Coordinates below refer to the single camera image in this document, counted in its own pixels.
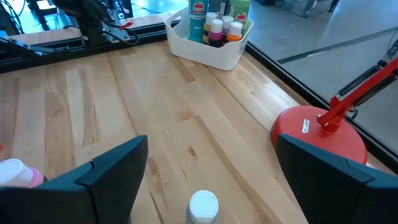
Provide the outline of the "green large paint bottle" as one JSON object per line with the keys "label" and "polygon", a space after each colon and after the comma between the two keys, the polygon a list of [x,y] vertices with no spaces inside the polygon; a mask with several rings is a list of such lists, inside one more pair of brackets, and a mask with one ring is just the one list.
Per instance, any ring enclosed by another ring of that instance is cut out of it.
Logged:
{"label": "green large paint bottle", "polygon": [[234,18],[234,21],[243,25],[243,31],[246,31],[247,20],[251,0],[229,0],[228,15]]}

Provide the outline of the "white plastic bin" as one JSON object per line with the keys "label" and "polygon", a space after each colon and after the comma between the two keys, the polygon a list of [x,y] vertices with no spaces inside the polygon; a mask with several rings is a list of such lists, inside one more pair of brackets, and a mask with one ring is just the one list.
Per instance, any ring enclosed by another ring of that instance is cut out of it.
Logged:
{"label": "white plastic bin", "polygon": [[241,40],[229,42],[220,48],[188,40],[188,7],[172,14],[164,24],[171,54],[220,70],[232,70],[245,51],[254,22],[247,21],[247,30]]}

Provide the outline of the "pink paint bottle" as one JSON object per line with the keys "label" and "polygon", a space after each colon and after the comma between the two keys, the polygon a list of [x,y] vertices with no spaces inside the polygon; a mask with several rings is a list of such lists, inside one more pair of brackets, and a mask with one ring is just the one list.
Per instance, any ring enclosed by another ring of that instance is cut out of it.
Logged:
{"label": "pink paint bottle", "polygon": [[47,181],[36,168],[25,165],[19,159],[0,162],[0,187],[34,188]]}

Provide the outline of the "light grey paint bottle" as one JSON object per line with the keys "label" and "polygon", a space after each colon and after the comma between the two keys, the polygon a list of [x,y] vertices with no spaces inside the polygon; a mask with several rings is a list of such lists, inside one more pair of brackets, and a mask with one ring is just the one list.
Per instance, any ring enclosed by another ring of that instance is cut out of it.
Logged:
{"label": "light grey paint bottle", "polygon": [[185,211],[186,224],[218,224],[219,201],[213,192],[199,190],[189,200]]}

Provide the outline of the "teal large paint bottle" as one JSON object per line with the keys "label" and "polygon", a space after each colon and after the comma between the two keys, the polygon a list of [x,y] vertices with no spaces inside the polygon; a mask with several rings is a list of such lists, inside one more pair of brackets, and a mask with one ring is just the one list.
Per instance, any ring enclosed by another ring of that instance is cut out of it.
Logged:
{"label": "teal large paint bottle", "polygon": [[208,12],[208,0],[189,0],[188,2],[189,28],[188,39],[203,42],[204,24]]}

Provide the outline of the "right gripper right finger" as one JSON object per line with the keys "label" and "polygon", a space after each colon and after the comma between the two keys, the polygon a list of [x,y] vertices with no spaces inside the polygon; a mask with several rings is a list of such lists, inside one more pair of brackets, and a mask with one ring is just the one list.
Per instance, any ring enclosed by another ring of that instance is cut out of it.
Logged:
{"label": "right gripper right finger", "polygon": [[398,224],[398,176],[286,134],[275,151],[309,224]]}

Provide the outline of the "orange paint bottle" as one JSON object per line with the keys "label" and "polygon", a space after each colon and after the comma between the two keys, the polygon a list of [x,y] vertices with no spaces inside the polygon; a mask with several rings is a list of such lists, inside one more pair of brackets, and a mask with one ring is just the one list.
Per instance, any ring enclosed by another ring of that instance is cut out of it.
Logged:
{"label": "orange paint bottle", "polygon": [[232,22],[229,26],[229,32],[226,36],[227,42],[238,42],[242,39],[243,25],[240,22]]}

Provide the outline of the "red desk lamp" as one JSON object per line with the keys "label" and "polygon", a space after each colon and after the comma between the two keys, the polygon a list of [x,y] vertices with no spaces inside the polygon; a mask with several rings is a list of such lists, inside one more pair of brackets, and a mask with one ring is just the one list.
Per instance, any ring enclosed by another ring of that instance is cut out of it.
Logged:
{"label": "red desk lamp", "polygon": [[380,60],[341,88],[330,100],[330,109],[296,106],[283,111],[271,129],[272,145],[287,134],[352,161],[367,163],[367,150],[357,131],[345,121],[347,113],[398,79],[398,58]]}

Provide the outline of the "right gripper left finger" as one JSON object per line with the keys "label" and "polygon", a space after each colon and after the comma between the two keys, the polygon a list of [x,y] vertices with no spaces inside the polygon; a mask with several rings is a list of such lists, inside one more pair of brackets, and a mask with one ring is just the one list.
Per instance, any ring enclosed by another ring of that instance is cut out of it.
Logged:
{"label": "right gripper left finger", "polygon": [[129,224],[148,151],[139,135],[37,187],[0,187],[0,224]]}

